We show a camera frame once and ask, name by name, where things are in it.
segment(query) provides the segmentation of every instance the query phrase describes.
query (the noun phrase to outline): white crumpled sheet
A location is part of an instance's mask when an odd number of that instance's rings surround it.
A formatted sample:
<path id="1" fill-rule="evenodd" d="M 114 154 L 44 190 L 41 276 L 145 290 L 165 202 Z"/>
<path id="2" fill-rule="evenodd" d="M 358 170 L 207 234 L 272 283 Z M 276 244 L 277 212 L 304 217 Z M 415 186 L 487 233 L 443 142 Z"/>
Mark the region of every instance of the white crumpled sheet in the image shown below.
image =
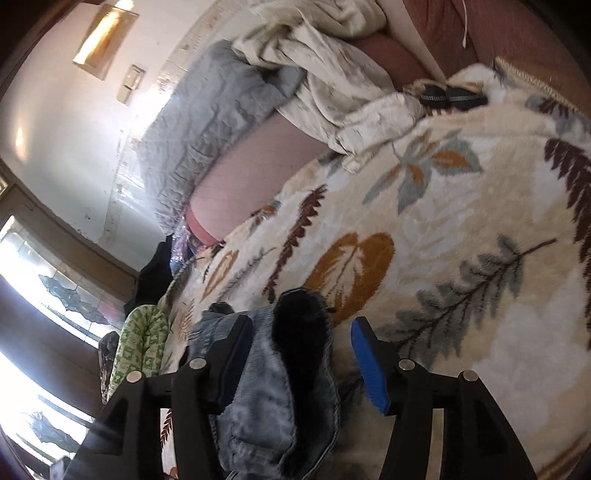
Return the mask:
<path id="1" fill-rule="evenodd" d="M 237 39 L 234 50 L 252 65 L 299 66 L 308 72 L 295 98 L 278 111 L 346 155 L 347 170 L 357 172 L 380 145 L 422 117 L 416 98 L 396 92 L 384 69 L 340 40 L 385 27 L 384 12 L 373 0 L 273 0 L 251 10 L 265 24 Z"/>

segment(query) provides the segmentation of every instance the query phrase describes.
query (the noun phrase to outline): window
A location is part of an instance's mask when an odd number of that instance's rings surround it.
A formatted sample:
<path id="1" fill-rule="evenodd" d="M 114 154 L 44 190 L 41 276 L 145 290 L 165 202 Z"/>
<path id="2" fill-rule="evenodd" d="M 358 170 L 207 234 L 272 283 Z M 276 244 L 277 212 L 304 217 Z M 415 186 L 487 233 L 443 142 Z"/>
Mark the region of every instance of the window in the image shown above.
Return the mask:
<path id="1" fill-rule="evenodd" d="M 0 371 L 0 425 L 4 432 L 49 465 L 64 456 L 73 458 L 94 419 L 43 390 L 1 352 Z M 33 418 L 41 420 L 34 424 Z M 42 442 L 49 439 L 57 440 L 58 445 Z"/>
<path id="2" fill-rule="evenodd" d="M 14 216 L 0 230 L 0 275 L 49 319 L 94 347 L 123 326 L 123 302 L 64 263 Z"/>

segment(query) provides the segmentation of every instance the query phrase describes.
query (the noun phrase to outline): metal rivet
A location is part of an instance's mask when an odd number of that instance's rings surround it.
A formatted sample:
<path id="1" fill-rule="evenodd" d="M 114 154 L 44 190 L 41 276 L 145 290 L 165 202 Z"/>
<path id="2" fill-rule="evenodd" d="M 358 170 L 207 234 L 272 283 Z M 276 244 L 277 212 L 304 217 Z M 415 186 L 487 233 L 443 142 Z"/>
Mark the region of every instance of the metal rivet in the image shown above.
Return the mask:
<path id="1" fill-rule="evenodd" d="M 464 378 L 469 382 L 475 382 L 478 380 L 478 374 L 474 370 L 464 370 L 462 375 L 464 375 Z"/>
<path id="2" fill-rule="evenodd" d="M 398 366 L 402 368 L 402 370 L 406 370 L 410 372 L 416 366 L 415 362 L 413 362 L 410 358 L 403 358 L 398 362 Z"/>
<path id="3" fill-rule="evenodd" d="M 189 362 L 189 367 L 193 370 L 201 370 L 205 365 L 207 365 L 207 362 L 204 358 L 194 358 Z"/>
<path id="4" fill-rule="evenodd" d="M 133 371 L 133 372 L 129 372 L 127 374 L 127 381 L 129 383 L 136 383 L 139 382 L 142 379 L 142 372 L 138 372 L 137 370 Z"/>

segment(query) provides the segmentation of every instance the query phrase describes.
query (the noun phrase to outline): orange leaf print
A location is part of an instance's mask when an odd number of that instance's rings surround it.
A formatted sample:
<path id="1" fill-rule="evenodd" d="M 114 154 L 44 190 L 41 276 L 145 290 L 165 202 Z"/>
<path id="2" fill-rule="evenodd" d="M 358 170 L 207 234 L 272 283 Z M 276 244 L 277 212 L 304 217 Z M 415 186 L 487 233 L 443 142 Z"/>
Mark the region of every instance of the orange leaf print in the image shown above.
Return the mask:
<path id="1" fill-rule="evenodd" d="M 211 292 L 213 292 L 216 287 L 224 280 L 224 278 L 226 278 L 237 258 L 238 250 L 235 252 L 229 251 L 222 257 L 213 274 L 209 277 L 209 281 L 207 282 L 207 286 L 205 287 L 203 296 L 201 297 L 202 300 Z"/>
<path id="2" fill-rule="evenodd" d="M 425 148 L 425 151 L 423 152 L 423 155 L 427 155 L 431 150 L 433 150 L 436 146 L 438 145 L 437 142 L 429 142 L 429 144 L 427 145 L 427 148 Z"/>
<path id="3" fill-rule="evenodd" d="M 411 175 L 413 176 L 414 183 L 423 183 L 425 180 L 425 174 L 421 170 L 421 167 L 417 167 L 416 165 L 409 165 L 408 171 L 410 171 Z"/>
<path id="4" fill-rule="evenodd" d="M 374 296 L 394 257 L 387 233 L 376 233 L 359 242 L 347 233 L 328 249 L 304 286 L 317 290 L 336 308 L 333 325 L 353 317 Z"/>
<path id="5" fill-rule="evenodd" d="M 463 155 L 453 150 L 440 150 L 431 155 L 431 158 L 440 168 L 472 168 Z"/>

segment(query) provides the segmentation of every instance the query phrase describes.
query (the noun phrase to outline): leaf pattern blanket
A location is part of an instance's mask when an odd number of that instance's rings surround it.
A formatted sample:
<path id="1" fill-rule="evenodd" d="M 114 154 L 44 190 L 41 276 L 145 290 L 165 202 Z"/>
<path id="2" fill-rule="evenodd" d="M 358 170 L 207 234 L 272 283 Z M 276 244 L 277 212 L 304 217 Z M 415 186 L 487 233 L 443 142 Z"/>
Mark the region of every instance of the leaf pattern blanket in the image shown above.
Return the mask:
<path id="1" fill-rule="evenodd" d="M 432 371 L 478 372 L 540 479 L 566 477 L 591 439 L 589 121 L 482 65 L 453 80 L 482 82 L 489 105 L 425 117 L 355 175 L 337 155 L 314 160 L 161 301 L 170 372 L 211 303 L 250 310 L 298 286 L 324 295 L 342 428 L 319 479 L 378 478 L 392 431 L 353 357 L 359 315 Z M 169 416 L 161 440 L 174 476 Z M 437 412 L 430 479 L 442 422 Z"/>

